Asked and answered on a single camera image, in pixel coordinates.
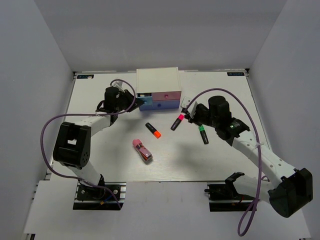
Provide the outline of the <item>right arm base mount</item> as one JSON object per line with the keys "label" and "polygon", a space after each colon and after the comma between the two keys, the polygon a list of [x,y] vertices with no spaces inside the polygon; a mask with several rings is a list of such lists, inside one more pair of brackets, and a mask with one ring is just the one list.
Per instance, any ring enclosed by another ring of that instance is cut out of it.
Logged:
{"label": "right arm base mount", "polygon": [[204,194],[208,197],[210,212],[244,212],[254,198],[236,192],[233,183],[244,176],[243,172],[235,172],[224,182],[208,183]]}

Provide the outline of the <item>pink drawer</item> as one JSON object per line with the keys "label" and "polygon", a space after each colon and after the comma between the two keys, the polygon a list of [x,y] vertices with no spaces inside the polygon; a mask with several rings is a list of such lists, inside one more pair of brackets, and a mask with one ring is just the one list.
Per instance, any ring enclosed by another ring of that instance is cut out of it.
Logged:
{"label": "pink drawer", "polygon": [[153,101],[177,101],[181,98],[181,91],[153,92]]}

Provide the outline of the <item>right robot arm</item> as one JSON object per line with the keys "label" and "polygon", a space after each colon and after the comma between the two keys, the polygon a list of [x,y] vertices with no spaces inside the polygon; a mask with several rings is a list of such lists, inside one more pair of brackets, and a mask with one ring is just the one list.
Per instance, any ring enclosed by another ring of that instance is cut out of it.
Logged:
{"label": "right robot arm", "polygon": [[224,181],[226,195],[236,200],[240,196],[256,196],[270,204],[282,217],[288,218],[313,200],[313,176],[306,168],[297,169],[286,163],[264,145],[259,145],[254,133],[240,119],[232,116],[223,96],[213,96],[208,106],[185,97],[182,113],[189,123],[214,128],[218,137],[262,168],[268,181],[258,182],[243,172],[235,172]]}

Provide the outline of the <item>pink cap clip tube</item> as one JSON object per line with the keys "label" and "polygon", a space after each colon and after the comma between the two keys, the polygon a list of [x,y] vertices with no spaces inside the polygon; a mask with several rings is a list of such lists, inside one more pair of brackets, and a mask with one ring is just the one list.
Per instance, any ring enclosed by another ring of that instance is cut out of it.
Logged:
{"label": "pink cap clip tube", "polygon": [[140,139],[134,139],[132,141],[134,149],[138,152],[141,159],[145,164],[149,164],[153,160],[151,152],[143,145]]}

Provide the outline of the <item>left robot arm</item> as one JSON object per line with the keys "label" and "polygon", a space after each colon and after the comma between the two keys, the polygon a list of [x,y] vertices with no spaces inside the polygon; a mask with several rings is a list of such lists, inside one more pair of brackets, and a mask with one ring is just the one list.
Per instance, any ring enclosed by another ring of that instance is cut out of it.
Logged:
{"label": "left robot arm", "polygon": [[91,138],[112,126],[120,113],[132,112],[144,103],[116,83],[105,89],[104,99],[98,103],[94,115],[60,125],[53,159],[71,170],[81,184],[88,186],[88,193],[94,199],[103,198],[106,187],[102,174],[90,162]]}

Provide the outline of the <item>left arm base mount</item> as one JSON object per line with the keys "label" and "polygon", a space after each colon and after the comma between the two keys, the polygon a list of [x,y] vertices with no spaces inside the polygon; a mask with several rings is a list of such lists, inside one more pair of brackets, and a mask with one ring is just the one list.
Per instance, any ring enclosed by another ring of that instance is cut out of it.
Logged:
{"label": "left arm base mount", "polygon": [[[126,196],[126,182],[106,182],[105,186],[109,188],[117,198],[122,207]],[[120,211],[115,198],[105,189],[89,187],[78,183],[73,210],[85,211]]]}

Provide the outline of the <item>white drawer organizer box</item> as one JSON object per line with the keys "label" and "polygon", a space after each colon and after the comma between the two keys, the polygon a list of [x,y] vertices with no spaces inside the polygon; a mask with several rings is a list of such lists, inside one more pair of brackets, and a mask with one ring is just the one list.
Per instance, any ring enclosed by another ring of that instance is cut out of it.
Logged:
{"label": "white drawer organizer box", "polygon": [[178,92],[182,90],[178,67],[139,68],[137,93]]}

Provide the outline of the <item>small blue drawer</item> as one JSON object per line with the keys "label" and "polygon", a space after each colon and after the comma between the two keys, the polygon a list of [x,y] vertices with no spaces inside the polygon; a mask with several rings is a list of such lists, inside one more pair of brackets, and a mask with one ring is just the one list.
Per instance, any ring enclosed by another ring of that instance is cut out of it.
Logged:
{"label": "small blue drawer", "polygon": [[[138,97],[138,94],[145,94],[145,97]],[[137,98],[143,99],[144,100],[144,105],[150,106],[153,104],[153,97],[152,93],[138,93]]]}

